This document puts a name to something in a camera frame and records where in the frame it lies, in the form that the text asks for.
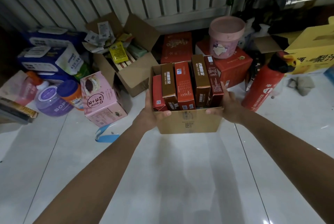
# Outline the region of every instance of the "red bottle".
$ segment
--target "red bottle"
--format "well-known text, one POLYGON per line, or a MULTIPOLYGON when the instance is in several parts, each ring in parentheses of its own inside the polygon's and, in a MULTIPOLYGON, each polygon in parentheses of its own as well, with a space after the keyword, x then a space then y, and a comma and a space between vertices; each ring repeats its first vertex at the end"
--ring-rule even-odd
POLYGON ((243 107, 251 111, 257 111, 269 93, 284 77, 284 74, 295 69, 296 61, 291 55, 286 54, 288 53, 278 51, 272 56, 269 63, 260 69, 241 102, 243 107))

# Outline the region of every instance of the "hand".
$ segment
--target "hand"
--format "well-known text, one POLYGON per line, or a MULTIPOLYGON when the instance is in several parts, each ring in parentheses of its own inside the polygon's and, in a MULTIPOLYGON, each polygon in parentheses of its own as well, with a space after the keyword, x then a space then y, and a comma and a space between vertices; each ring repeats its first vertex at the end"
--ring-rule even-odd
POLYGON ((222 101, 222 109, 207 109, 207 114, 214 114, 218 116, 222 116, 227 121, 231 123, 241 123, 241 118, 246 111, 244 107, 236 100, 236 95, 234 92, 229 92, 225 85, 221 82, 221 86, 223 88, 224 96, 222 101))
POLYGON ((165 117, 170 116, 171 114, 171 111, 164 111, 154 114, 154 112, 152 111, 150 92, 148 90, 146 91, 145 108, 143 108, 138 116, 135 118, 135 120, 133 120, 132 126, 134 126, 139 131, 145 133, 156 127, 157 121, 160 121, 165 117))

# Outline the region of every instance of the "orange lid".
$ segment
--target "orange lid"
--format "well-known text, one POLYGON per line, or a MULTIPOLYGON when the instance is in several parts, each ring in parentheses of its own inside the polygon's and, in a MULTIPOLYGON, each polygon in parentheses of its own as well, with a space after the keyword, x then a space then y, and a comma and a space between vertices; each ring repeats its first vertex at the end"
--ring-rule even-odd
POLYGON ((40 77, 38 77, 38 75, 35 72, 27 71, 26 74, 32 79, 32 83, 35 86, 41 85, 43 83, 43 80, 40 77))

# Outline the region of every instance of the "purple jar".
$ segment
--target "purple jar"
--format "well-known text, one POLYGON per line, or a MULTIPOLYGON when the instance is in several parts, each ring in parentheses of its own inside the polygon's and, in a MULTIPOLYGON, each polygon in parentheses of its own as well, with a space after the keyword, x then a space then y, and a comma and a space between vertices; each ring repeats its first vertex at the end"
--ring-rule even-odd
POLYGON ((38 110, 51 117, 60 117, 73 109, 73 106, 57 95, 57 87, 49 86, 35 99, 38 110))

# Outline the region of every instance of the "pink box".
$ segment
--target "pink box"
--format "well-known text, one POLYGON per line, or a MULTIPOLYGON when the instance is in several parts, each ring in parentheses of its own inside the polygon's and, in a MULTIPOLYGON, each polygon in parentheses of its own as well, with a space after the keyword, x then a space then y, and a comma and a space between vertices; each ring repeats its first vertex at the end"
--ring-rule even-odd
POLYGON ((82 78, 80 83, 85 117, 98 127, 127 116, 119 91, 110 86, 101 71, 82 78))

